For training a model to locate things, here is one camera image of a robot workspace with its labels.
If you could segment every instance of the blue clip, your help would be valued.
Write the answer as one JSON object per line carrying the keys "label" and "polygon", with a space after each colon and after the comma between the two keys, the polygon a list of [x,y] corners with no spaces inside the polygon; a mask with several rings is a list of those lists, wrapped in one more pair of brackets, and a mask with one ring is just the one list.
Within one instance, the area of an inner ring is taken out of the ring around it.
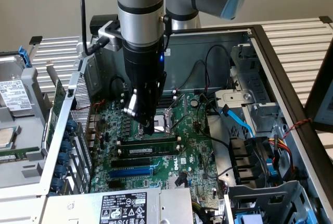
{"label": "blue clip", "polygon": [[270,175],[272,177],[277,177],[278,174],[277,174],[276,170],[273,167],[273,161],[272,161],[272,159],[268,158],[266,160],[266,163],[267,163],[267,168],[268,168],[268,171],[270,172]]}
{"label": "blue clip", "polygon": [[22,45],[19,48],[19,54],[24,59],[25,66],[27,68],[31,68],[32,65],[31,65],[31,62],[30,62],[30,58],[29,58],[28,52],[22,47]]}
{"label": "blue clip", "polygon": [[306,224],[317,224],[317,223],[318,221],[313,210],[308,210],[308,219],[306,220]]}

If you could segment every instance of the sticker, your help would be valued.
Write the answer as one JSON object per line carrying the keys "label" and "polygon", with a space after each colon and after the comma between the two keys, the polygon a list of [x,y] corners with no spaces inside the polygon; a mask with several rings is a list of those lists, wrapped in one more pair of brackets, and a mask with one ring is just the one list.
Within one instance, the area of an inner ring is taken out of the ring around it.
{"label": "sticker", "polygon": [[21,80],[0,82],[0,94],[10,111],[31,109]]}
{"label": "sticker", "polygon": [[152,148],[143,148],[141,150],[130,150],[130,154],[152,153]]}
{"label": "sticker", "polygon": [[0,161],[4,161],[4,160],[15,160],[15,159],[16,159],[15,155],[0,156]]}
{"label": "sticker", "polygon": [[99,223],[147,223],[147,193],[142,192],[103,196]]}
{"label": "sticker", "polygon": [[164,56],[171,56],[171,49],[167,48],[166,51],[164,52]]}

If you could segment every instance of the warning label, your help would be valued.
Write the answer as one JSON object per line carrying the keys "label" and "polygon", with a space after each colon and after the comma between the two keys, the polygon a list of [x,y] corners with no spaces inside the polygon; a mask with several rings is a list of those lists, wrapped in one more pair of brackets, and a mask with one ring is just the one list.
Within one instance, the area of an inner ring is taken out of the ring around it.
{"label": "warning label", "polygon": [[147,223],[147,193],[103,196],[100,224]]}
{"label": "warning label", "polygon": [[21,80],[0,82],[0,94],[10,111],[31,109]]}

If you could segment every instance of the black cable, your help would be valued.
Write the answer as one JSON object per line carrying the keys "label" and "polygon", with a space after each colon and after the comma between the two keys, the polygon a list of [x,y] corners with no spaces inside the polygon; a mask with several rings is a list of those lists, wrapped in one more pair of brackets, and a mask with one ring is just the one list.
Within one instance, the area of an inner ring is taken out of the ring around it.
{"label": "black cable", "polygon": [[198,203],[192,202],[192,211],[198,215],[203,224],[210,224],[210,217]]}
{"label": "black cable", "polygon": [[222,173],[219,173],[219,174],[216,175],[216,176],[211,176],[211,175],[209,175],[209,174],[207,174],[207,176],[208,176],[209,178],[211,178],[211,179],[217,179],[218,177],[220,177],[221,175],[227,173],[227,172],[228,172],[229,170],[231,170],[231,169],[232,169],[232,167],[229,167],[229,168],[227,168],[226,170],[224,170]]}
{"label": "black cable", "polygon": [[121,80],[123,84],[125,83],[124,78],[122,78],[121,76],[115,75],[115,76],[111,77],[111,80],[110,80],[110,83],[109,83],[109,92],[111,92],[112,84],[113,84],[114,80],[116,80],[116,79]]}
{"label": "black cable", "polygon": [[259,154],[256,152],[255,148],[253,147],[253,152],[256,155],[256,157],[258,158],[259,162],[260,162],[260,166],[262,167],[262,172],[264,173],[265,176],[265,187],[267,187],[267,174],[266,174],[266,167],[265,167],[265,163],[263,162],[262,158],[259,156]]}
{"label": "black cable", "polygon": [[[198,109],[197,109],[197,122],[198,122],[198,123],[199,123],[199,109],[201,108],[201,105],[202,105],[202,104],[203,104],[203,101],[199,104]],[[219,142],[219,143],[223,144],[226,148],[229,148],[229,145],[226,144],[225,142],[223,142],[223,141],[221,141],[221,140],[219,140],[219,139],[216,139],[216,138],[214,138],[214,137],[211,137],[211,136],[207,135],[206,133],[203,132],[203,130],[202,130],[200,127],[198,127],[198,128],[199,128],[199,131],[200,131],[204,136],[206,136],[207,138],[209,138],[210,140],[213,140],[213,141]]]}
{"label": "black cable", "polygon": [[208,69],[207,69],[207,59],[208,59],[208,56],[210,54],[210,52],[215,48],[215,47],[220,47],[224,50],[225,54],[227,55],[227,61],[228,61],[228,79],[227,79],[227,84],[228,84],[228,81],[229,81],[229,77],[230,77],[230,60],[231,60],[231,55],[230,53],[228,52],[228,50],[226,49],[226,47],[224,47],[223,45],[221,44],[216,44],[216,45],[213,45],[210,47],[210,49],[208,50],[207,54],[206,54],[206,58],[205,58],[205,71],[206,71],[206,74],[205,74],[205,77],[204,77],[204,81],[206,83],[206,90],[207,88],[210,86],[210,79],[208,76]]}
{"label": "black cable", "polygon": [[213,208],[213,207],[202,207],[202,209],[204,209],[204,210],[216,210],[216,211],[219,211],[218,208]]}
{"label": "black cable", "polygon": [[166,38],[166,44],[165,44],[163,52],[167,51],[167,48],[168,48],[168,45],[169,45],[169,41],[170,41],[170,36],[168,35],[168,37]]}
{"label": "black cable", "polygon": [[185,82],[183,82],[183,84],[182,84],[181,86],[179,86],[178,90],[180,90],[180,89],[181,89],[181,88],[187,83],[187,81],[190,79],[190,77],[192,76],[192,74],[193,74],[193,72],[194,72],[194,70],[195,70],[197,64],[203,64],[203,66],[204,66],[204,61],[203,61],[203,60],[197,60],[197,61],[194,63],[194,65],[193,65],[193,67],[192,67],[192,70],[191,70],[191,72],[189,73],[189,76],[186,78]]}
{"label": "black cable", "polygon": [[85,18],[85,0],[80,0],[80,8],[81,8],[81,28],[82,28],[82,45],[83,50],[86,56],[90,56],[95,53],[100,48],[105,47],[110,40],[108,38],[100,38],[97,40],[96,44],[94,44],[91,48],[87,47],[87,26],[86,26],[86,18]]}

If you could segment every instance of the black pcie slot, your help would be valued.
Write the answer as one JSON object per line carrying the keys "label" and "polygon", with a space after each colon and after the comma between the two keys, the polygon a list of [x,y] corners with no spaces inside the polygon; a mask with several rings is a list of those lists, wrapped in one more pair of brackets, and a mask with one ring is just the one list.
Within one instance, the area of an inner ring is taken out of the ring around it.
{"label": "black pcie slot", "polygon": [[150,166],[150,159],[142,158],[135,160],[113,160],[111,162],[112,168],[140,167],[140,166]]}
{"label": "black pcie slot", "polygon": [[179,151],[169,151],[163,153],[150,153],[150,154],[122,154],[120,155],[121,159],[127,158],[140,158],[140,157],[154,157],[154,156],[166,156],[166,155],[178,155]]}

